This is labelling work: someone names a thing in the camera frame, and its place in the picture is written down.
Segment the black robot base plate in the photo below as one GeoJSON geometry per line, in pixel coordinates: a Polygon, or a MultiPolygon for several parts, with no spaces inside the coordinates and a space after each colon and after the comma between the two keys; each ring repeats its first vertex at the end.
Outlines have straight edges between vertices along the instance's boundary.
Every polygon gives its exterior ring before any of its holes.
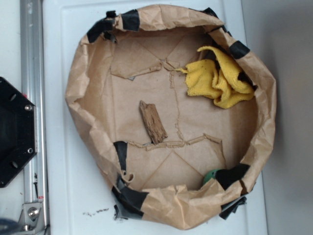
{"type": "Polygon", "coordinates": [[[0,187],[7,187],[37,153],[35,105],[0,78],[0,187]]]}

